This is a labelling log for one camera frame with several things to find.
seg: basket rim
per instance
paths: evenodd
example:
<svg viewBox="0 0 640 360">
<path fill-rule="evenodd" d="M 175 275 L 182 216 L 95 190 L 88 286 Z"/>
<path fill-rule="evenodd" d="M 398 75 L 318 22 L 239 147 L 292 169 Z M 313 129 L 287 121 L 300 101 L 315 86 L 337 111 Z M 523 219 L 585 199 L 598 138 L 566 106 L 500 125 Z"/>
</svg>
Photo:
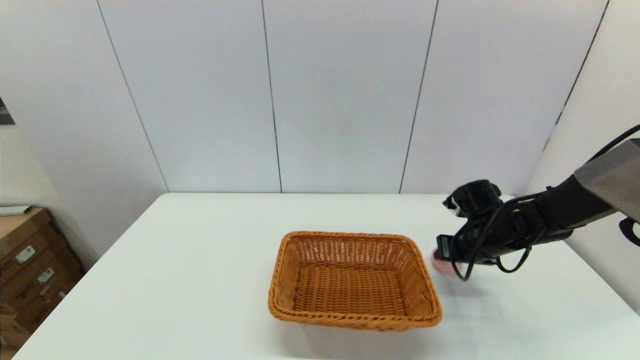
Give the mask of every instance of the basket rim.
<svg viewBox="0 0 640 360">
<path fill-rule="evenodd" d="M 433 299 L 434 311 L 430 315 L 423 316 L 407 316 L 407 315 L 376 315 L 369 313 L 329 313 L 322 311 L 296 311 L 288 308 L 284 308 L 280 306 L 277 301 L 279 288 L 276 285 L 277 280 L 280 277 L 280 268 L 282 266 L 282 259 L 284 256 L 284 250 L 287 248 L 289 242 L 293 237 L 299 235 L 310 235 L 317 234 L 327 237 L 343 237 L 348 235 L 349 237 L 359 237 L 359 238 L 369 238 L 372 240 L 401 240 L 405 243 L 409 249 L 411 250 L 412 255 L 417 258 L 419 262 L 420 268 L 420 276 L 424 280 L 426 284 L 425 291 L 428 292 L 429 297 Z M 329 232 L 329 231 L 292 231 L 287 233 L 280 242 L 280 249 L 278 251 L 278 256 L 276 259 L 275 268 L 273 270 L 273 276 L 271 278 L 271 286 L 269 288 L 269 311 L 271 314 L 277 318 L 280 318 L 280 315 L 288 315 L 295 316 L 299 318 L 327 318 L 327 319 L 345 319 L 345 320 L 371 320 L 371 321 L 391 321 L 391 322 L 399 322 L 399 323 L 411 323 L 411 325 L 406 326 L 409 327 L 419 327 L 420 324 L 434 326 L 440 322 L 442 319 L 442 306 L 440 304 L 440 299 L 438 297 L 438 293 L 435 291 L 435 286 L 433 285 L 433 281 L 429 276 L 429 273 L 426 268 L 426 264 L 424 263 L 424 258 L 422 257 L 422 253 L 418 248 L 417 244 L 411 240 L 409 237 L 398 234 L 372 234 L 372 233 L 341 233 L 341 232 Z"/>
</svg>

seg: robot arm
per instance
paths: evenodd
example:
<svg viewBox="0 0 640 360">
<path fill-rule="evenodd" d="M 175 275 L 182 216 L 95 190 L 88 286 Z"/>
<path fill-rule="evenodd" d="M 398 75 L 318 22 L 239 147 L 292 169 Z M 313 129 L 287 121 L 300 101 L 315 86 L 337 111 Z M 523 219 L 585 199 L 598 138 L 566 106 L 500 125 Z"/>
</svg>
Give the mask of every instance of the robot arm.
<svg viewBox="0 0 640 360">
<path fill-rule="evenodd" d="M 500 190 L 488 180 L 459 187 L 443 204 L 467 223 L 453 236 L 438 236 L 435 259 L 450 261 L 464 281 L 474 264 L 514 272 L 533 245 L 566 239 L 574 229 L 617 211 L 628 216 L 620 223 L 623 234 L 640 246 L 632 230 L 640 223 L 640 138 L 616 147 L 636 131 L 640 125 L 605 146 L 560 185 L 541 193 L 502 202 Z M 519 264 L 505 269 L 500 256 L 521 249 L 525 252 Z M 469 264 L 464 276 L 455 263 Z"/>
</svg>

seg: wicker basket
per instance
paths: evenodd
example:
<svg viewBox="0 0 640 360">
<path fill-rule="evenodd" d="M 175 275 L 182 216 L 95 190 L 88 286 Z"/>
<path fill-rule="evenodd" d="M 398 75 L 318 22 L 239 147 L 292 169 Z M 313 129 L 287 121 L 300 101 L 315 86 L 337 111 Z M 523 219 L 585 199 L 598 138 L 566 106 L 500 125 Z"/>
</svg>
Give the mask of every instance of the wicker basket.
<svg viewBox="0 0 640 360">
<path fill-rule="evenodd" d="M 442 318 L 416 244 L 385 234 L 285 235 L 269 310 L 281 320 L 380 331 L 430 327 Z"/>
</svg>

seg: white table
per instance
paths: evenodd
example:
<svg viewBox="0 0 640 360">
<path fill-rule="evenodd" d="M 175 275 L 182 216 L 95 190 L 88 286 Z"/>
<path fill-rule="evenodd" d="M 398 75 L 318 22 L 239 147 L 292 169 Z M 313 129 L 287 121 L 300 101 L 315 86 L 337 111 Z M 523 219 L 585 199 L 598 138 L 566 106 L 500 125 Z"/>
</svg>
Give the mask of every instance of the white table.
<svg viewBox="0 0 640 360">
<path fill-rule="evenodd" d="M 427 260 L 444 309 L 430 329 L 356 331 L 270 315 L 284 234 L 403 234 L 428 258 L 436 235 L 464 223 L 444 197 L 164 195 L 15 360 L 640 358 L 640 318 L 563 242 L 535 247 L 514 274 L 477 266 L 469 282 Z"/>
</svg>

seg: black cable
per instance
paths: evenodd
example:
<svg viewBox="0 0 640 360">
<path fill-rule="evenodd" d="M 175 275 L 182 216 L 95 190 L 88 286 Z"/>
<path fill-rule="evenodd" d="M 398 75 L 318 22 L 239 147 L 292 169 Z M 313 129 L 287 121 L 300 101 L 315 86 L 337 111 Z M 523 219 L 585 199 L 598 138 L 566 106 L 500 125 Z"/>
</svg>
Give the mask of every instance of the black cable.
<svg viewBox="0 0 640 360">
<path fill-rule="evenodd" d="M 591 159 L 589 159 L 587 161 L 587 163 L 595 158 L 599 158 L 601 157 L 605 152 L 613 149 L 614 146 L 618 145 L 619 143 L 622 142 L 622 140 L 630 137 L 631 135 L 633 135 L 634 133 L 640 131 L 640 124 L 632 127 L 631 129 L 625 131 L 624 133 L 622 133 L 620 136 L 618 136 L 617 138 L 611 140 L 610 143 L 608 143 L 607 145 L 605 145 L 602 149 L 600 149 L 600 151 L 596 152 L 596 154 L 594 156 L 591 157 Z"/>
<path fill-rule="evenodd" d="M 502 272 L 506 272 L 507 274 L 516 272 L 516 270 L 518 270 L 522 266 L 522 264 L 524 264 L 524 261 L 529 257 L 530 252 L 531 252 L 531 246 L 528 246 L 526 250 L 524 250 L 524 254 L 522 254 L 522 257 L 520 258 L 520 261 L 518 262 L 516 267 L 514 267 L 511 270 L 502 266 L 502 261 L 500 260 L 500 256 L 498 256 L 498 259 L 496 260 L 495 264 L 498 266 L 500 270 L 502 270 Z"/>
<path fill-rule="evenodd" d="M 450 248 L 450 253 L 451 253 L 451 265 L 453 266 L 453 270 L 456 272 L 456 275 L 458 276 L 458 278 L 460 278 L 460 280 L 467 281 L 467 280 L 469 280 L 469 277 L 471 277 L 471 271 L 473 271 L 474 263 L 476 262 L 478 251 L 482 246 L 484 246 L 484 242 L 486 241 L 486 237 L 487 237 L 487 235 L 489 233 L 489 228 L 491 228 L 491 225 L 493 224 L 493 221 L 502 212 L 502 210 L 504 210 L 505 208 L 507 208 L 509 205 L 511 205 L 513 203 L 534 199 L 534 198 L 540 196 L 542 193 L 543 192 L 539 192 L 539 193 L 534 193 L 534 194 L 531 194 L 531 195 L 525 195 L 525 196 L 521 196 L 521 197 L 516 197 L 514 199 L 511 199 L 511 200 L 503 203 L 498 209 L 496 209 L 493 212 L 493 214 L 489 218 L 489 221 L 486 223 L 486 225 L 484 226 L 482 232 L 480 233 L 480 236 L 478 236 L 478 240 L 476 241 L 476 246 L 474 247 L 474 251 L 473 251 L 473 253 L 471 255 L 471 258 L 469 259 L 469 267 L 467 268 L 467 272 L 465 273 L 464 276 L 462 276 L 462 274 L 460 274 L 460 271 L 458 270 L 458 267 L 456 266 L 455 256 L 454 256 L 454 253 L 453 253 L 453 249 L 454 249 L 453 245 L 454 245 L 454 242 L 457 240 L 457 238 L 460 236 L 462 230 L 464 228 L 466 228 L 466 224 L 465 224 L 465 226 L 460 228 L 460 230 L 458 230 L 456 235 L 451 240 L 451 244 L 449 245 L 449 248 Z"/>
</svg>

